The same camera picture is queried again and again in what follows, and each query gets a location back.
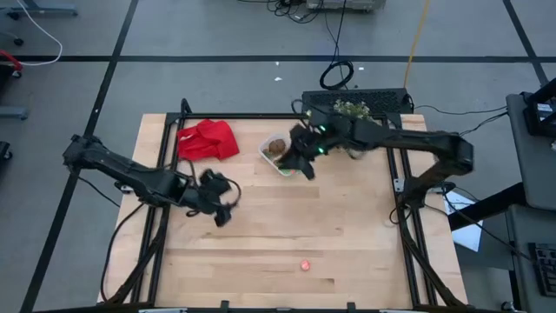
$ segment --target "gray floor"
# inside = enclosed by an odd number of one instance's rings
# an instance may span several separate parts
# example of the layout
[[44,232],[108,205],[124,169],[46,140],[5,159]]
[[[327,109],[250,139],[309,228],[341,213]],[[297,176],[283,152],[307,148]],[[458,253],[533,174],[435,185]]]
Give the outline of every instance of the gray floor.
[[[39,17],[37,21],[63,42],[65,56],[111,55],[129,0],[75,3],[80,9],[78,17]],[[406,56],[423,3],[423,0],[388,0],[386,8],[374,14],[347,15],[341,53]],[[545,21],[551,19],[553,0],[513,0],[513,4],[537,54],[556,56],[553,34],[541,22],[541,17]],[[336,30],[339,15],[333,13],[329,17],[332,29]],[[26,18],[15,22],[2,17],[0,27],[16,32],[26,41],[23,47],[15,48],[10,40],[0,40],[2,49],[16,55],[56,53],[56,45]],[[297,25],[274,17],[264,4],[140,0],[122,54],[328,55],[333,48],[323,17]],[[526,53],[501,1],[433,0],[417,55],[523,57]],[[178,110],[182,97],[189,100],[196,112],[287,112],[289,102],[304,90],[320,88],[318,79],[327,65],[119,63],[95,133],[112,150],[129,156],[141,115]],[[354,65],[351,88],[402,85],[404,63]],[[0,188],[3,311],[14,312],[21,305],[68,178],[61,154],[71,135],[83,133],[107,66],[107,63],[63,62],[28,68],[2,97],[2,105],[24,105],[31,109],[27,121],[0,121],[0,140],[11,142],[15,154],[3,173]],[[543,68],[548,77],[556,77],[556,64],[545,63]],[[539,80],[529,63],[415,63],[408,89],[416,105],[464,111],[497,108],[505,104],[507,94],[538,87]],[[490,116],[447,117],[425,108],[418,111],[426,116],[431,130],[466,130]],[[461,187],[484,197],[520,180],[507,117],[488,124],[467,139],[475,145],[476,170],[455,179]],[[84,176],[119,199],[105,176],[98,173]],[[77,185],[36,310],[95,303],[116,213],[116,208],[88,186]],[[486,221],[486,225],[504,236],[503,216]],[[504,274],[507,272],[484,267],[487,264],[511,268],[511,264],[504,263],[504,249],[483,236],[479,258],[463,249],[458,253],[471,303],[495,308],[511,298]]]

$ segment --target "plastic container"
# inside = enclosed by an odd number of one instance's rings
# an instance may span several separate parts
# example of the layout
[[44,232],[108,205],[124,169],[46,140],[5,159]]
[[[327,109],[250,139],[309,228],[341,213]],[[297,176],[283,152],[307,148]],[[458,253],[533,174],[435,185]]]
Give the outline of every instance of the plastic container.
[[295,170],[280,170],[278,169],[278,167],[276,166],[276,164],[274,162],[272,162],[271,159],[268,158],[267,155],[264,154],[264,150],[268,149],[268,146],[270,145],[270,143],[272,143],[274,140],[277,139],[281,139],[286,143],[286,147],[288,148],[290,145],[289,142],[289,138],[282,135],[282,134],[273,134],[272,136],[270,136],[269,138],[267,138],[267,140],[265,140],[263,143],[261,143],[259,145],[259,154],[261,155],[261,157],[263,159],[265,159],[268,164],[270,164],[270,166],[272,166],[278,173],[280,173],[280,175],[284,176],[284,177],[288,177],[288,176],[292,176],[293,174],[295,174]]

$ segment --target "red towel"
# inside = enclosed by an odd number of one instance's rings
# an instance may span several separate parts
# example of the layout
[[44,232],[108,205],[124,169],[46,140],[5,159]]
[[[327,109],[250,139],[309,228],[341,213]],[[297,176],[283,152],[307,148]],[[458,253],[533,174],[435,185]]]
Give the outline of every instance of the red towel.
[[194,127],[177,132],[178,156],[190,161],[204,157],[223,160],[240,152],[234,133],[224,121],[202,120]]

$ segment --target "wooden tabletop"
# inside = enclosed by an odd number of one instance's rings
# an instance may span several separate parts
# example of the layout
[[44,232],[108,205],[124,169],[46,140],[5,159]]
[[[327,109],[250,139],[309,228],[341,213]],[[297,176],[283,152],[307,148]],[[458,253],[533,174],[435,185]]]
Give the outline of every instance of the wooden tabletop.
[[[134,160],[156,166],[164,119],[164,115],[143,116]],[[426,129],[423,116],[402,120],[405,129]],[[188,120],[186,127],[198,122]],[[221,162],[214,158],[195,162],[195,169],[197,175],[211,168],[236,180],[243,192],[240,205],[223,228],[217,228],[210,216],[188,218],[187,209],[171,209],[156,305],[219,307],[221,300],[229,300],[235,308],[343,309],[347,302],[355,302],[358,309],[411,308],[400,233],[388,221],[394,197],[386,150],[368,152],[359,161],[345,152],[331,152],[314,162],[314,181],[303,175],[283,177],[265,163],[257,148],[271,134],[287,135],[296,121],[227,122],[240,155]],[[396,157],[403,177],[397,151]],[[434,163],[425,152],[409,151],[409,159],[415,176]],[[189,174],[185,163],[178,170]],[[234,197],[234,192],[226,195],[229,200]],[[137,204],[134,195],[123,196],[118,222]],[[444,207],[438,195],[427,196],[427,204]],[[136,264],[146,213],[144,208],[130,219],[115,240],[105,283],[108,296]],[[430,263],[466,302],[447,218],[422,209],[421,220]],[[310,262],[309,271],[301,270],[303,260]],[[415,268],[420,299],[426,303],[417,262]],[[150,271],[149,267],[144,277],[143,300]]]

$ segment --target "yellow cable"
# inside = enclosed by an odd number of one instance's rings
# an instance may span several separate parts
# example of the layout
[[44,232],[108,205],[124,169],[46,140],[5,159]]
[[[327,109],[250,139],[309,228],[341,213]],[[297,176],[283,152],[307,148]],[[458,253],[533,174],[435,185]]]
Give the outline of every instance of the yellow cable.
[[409,54],[409,61],[407,61],[406,76],[403,80],[403,88],[407,87],[407,79],[409,78],[409,71],[411,70],[411,62],[414,60],[415,47],[417,47],[417,43],[419,42],[419,37],[420,37],[420,31],[423,29],[423,24],[425,24],[425,20],[427,19],[428,5],[430,3],[431,0],[426,0],[425,9],[423,9],[423,14],[420,16],[419,28],[417,29],[417,34],[415,34],[414,44],[411,46],[411,54]]

